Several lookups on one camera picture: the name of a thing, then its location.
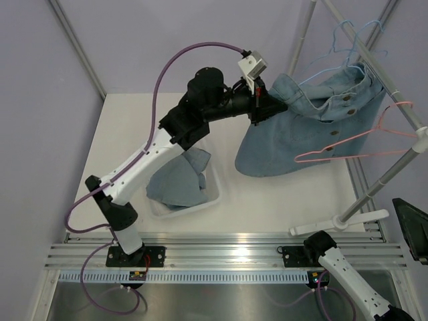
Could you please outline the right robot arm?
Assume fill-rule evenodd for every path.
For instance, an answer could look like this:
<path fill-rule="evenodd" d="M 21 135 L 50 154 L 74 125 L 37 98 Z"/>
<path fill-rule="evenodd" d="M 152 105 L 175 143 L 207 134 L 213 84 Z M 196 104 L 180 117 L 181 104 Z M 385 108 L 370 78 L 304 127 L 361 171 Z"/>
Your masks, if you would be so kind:
<path fill-rule="evenodd" d="M 427 264 L 427 213 L 400 198 L 393 199 L 404 240 L 415 261 Z M 304 244 L 296 247 L 279 246 L 276 251 L 282 256 L 284 267 L 322 267 L 344 288 L 367 320 L 412 320 L 401 308 L 394 307 L 378 294 L 351 266 L 342 254 L 330 229 L 342 229 L 337 217 L 331 220 L 293 228 L 291 234 L 306 235 Z"/>

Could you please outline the denim skirt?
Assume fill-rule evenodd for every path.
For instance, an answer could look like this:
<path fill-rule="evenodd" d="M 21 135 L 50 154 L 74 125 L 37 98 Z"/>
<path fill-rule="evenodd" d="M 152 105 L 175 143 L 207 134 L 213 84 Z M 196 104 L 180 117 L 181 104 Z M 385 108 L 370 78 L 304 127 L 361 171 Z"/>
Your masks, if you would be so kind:
<path fill-rule="evenodd" d="M 371 129 L 386 91 L 364 63 L 346 67 L 318 85 L 299 85 L 280 74 L 269 94 L 288 110 L 251 125 L 237 151 L 235 168 L 249 177 L 273 177 L 322 163 L 294 157 Z"/>
<path fill-rule="evenodd" d="M 161 167 L 146 186 L 146 196 L 170 209 L 194 207 L 208 201 L 203 192 L 211 154 L 200 148 L 190 148 Z"/>

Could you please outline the pink wire hanger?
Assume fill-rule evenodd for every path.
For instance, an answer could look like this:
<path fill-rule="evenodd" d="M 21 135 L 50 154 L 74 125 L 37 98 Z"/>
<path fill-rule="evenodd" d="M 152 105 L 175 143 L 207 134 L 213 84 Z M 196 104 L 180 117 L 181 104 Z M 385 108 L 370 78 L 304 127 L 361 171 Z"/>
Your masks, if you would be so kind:
<path fill-rule="evenodd" d="M 380 113 L 377 118 L 377 122 L 371 129 L 339 140 L 333 144 L 328 144 L 320 150 L 311 150 L 309 152 L 298 154 L 294 157 L 294 162 L 297 164 L 323 163 L 335 160 L 349 160 L 354 158 L 366 158 L 372 156 L 387 156 L 404 152 L 403 150 L 390 150 L 361 153 L 364 143 L 367 141 L 367 137 L 372 134 L 383 133 L 402 136 L 406 138 L 418 138 L 416 133 L 403 132 L 395 129 L 390 129 L 384 126 L 383 123 L 387 112 L 389 110 L 392 110 L 393 108 L 397 109 L 401 106 L 409 106 L 410 108 L 413 108 L 413 103 L 410 101 L 404 101 L 390 104 Z"/>

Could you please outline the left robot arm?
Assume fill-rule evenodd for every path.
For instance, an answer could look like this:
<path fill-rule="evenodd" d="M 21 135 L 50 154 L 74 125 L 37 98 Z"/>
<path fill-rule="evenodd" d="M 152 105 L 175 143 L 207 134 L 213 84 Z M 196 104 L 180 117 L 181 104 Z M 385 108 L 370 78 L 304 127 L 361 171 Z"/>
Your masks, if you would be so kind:
<path fill-rule="evenodd" d="M 185 95 L 159 122 L 148 142 L 102 178 L 94 175 L 85 185 L 106 218 L 117 245 L 109 245 L 110 268 L 163 266 L 162 246 L 146 246 L 136 229 L 138 213 L 130 199 L 162 166 L 190 149 L 210 133 L 209 123 L 246 114 L 252 124 L 285 112 L 286 103 L 270 96 L 256 76 L 254 87 L 241 78 L 233 87 L 224 83 L 217 68 L 199 70 L 187 84 Z"/>

